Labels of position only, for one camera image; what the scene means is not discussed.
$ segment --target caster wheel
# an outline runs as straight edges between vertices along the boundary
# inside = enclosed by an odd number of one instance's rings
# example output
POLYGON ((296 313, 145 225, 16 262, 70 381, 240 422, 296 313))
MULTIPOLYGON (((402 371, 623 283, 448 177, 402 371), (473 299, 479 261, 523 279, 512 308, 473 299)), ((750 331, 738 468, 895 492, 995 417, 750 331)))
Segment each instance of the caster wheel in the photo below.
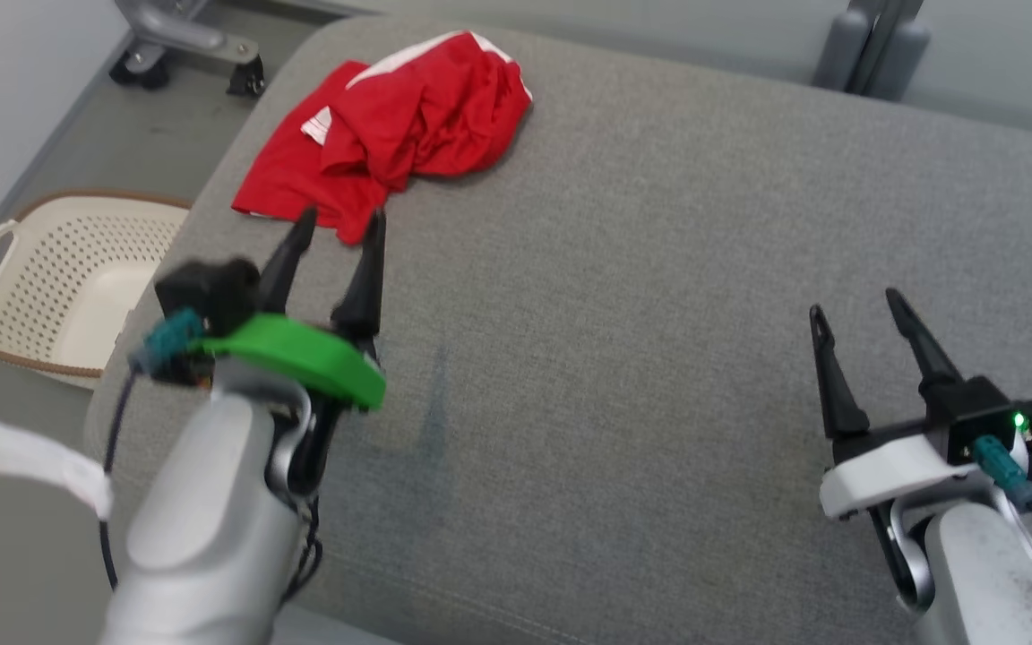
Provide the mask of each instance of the caster wheel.
POLYGON ((169 83, 169 72, 165 69, 165 60, 154 63, 151 69, 138 74, 138 83, 143 90, 155 91, 163 89, 169 83))
POLYGON ((226 94, 230 97, 258 98, 263 92, 265 92, 265 68, 261 65, 261 57, 234 66, 226 94))
POLYGON ((130 52, 122 55, 119 62, 114 63, 110 68, 110 80, 126 87, 138 83, 138 74, 126 69, 126 61, 130 60, 130 52))
POLYGON ((151 69, 141 73, 134 73, 126 68, 126 62, 130 60, 130 52, 122 55, 119 62, 114 63, 110 68, 110 80, 124 87, 140 85, 143 90, 154 91, 165 87, 169 83, 169 72, 165 69, 165 61, 160 58, 154 63, 151 69))

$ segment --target gray floor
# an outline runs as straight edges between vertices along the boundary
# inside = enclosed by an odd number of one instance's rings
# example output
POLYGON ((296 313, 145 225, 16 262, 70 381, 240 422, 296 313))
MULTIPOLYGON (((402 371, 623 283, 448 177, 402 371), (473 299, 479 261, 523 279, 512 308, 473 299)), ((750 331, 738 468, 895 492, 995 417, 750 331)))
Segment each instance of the gray floor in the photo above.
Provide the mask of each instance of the gray floor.
MULTIPOLYGON (((272 77, 325 17, 212 7, 205 22, 249 34, 272 77)), ((50 192, 115 187, 192 200, 249 115, 226 65, 182 58, 148 93, 98 83, 26 180, 13 209, 50 192)), ((0 420, 77 446, 90 392, 0 363, 0 420)), ((94 642, 109 588, 97 523, 69 494, 0 480, 0 644, 94 642)))

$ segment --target gray fabric surface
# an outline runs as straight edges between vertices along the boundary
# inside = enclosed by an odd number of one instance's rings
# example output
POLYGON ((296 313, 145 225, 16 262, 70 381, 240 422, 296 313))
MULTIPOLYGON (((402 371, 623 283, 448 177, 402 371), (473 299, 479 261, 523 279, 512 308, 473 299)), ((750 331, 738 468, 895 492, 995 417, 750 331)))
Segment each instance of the gray fabric surface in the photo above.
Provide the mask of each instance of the gray fabric surface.
MULTIPOLYGON (((287 225, 229 203, 283 115, 346 58, 451 28, 316 34, 165 266, 265 260, 287 225)), ((537 105, 494 170, 390 199, 388 398, 336 433, 302 604, 409 644, 905 642, 869 522, 819 513, 807 308, 875 424, 921 414, 890 285, 963 370, 1031 396, 1032 134, 484 33, 537 105)), ((355 264, 319 231, 290 315, 327 319, 355 264)), ((116 356, 159 315, 143 298, 116 356)), ((119 534, 199 396, 135 389, 119 534)))

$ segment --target perforated basket side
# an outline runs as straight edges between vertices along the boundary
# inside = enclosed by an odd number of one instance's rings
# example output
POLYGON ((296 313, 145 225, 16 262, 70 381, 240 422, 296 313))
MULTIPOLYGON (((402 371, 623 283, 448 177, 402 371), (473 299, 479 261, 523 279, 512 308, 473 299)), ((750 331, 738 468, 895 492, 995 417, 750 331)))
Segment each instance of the perforated basket side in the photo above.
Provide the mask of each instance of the perforated basket side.
POLYGON ((13 229, 15 253, 0 269, 0 360, 74 380, 101 376, 52 360, 78 290, 106 266, 160 264, 188 208, 163 197, 78 191, 26 209, 13 229))

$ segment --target white plastic basket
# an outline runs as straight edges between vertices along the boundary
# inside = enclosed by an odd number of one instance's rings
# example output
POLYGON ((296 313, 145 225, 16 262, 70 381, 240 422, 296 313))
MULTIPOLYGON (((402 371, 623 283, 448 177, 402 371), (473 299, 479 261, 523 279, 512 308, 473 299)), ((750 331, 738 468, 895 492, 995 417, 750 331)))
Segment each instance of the white plastic basket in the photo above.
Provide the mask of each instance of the white plastic basket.
POLYGON ((189 205, 72 192, 0 224, 0 360, 93 388, 189 205))

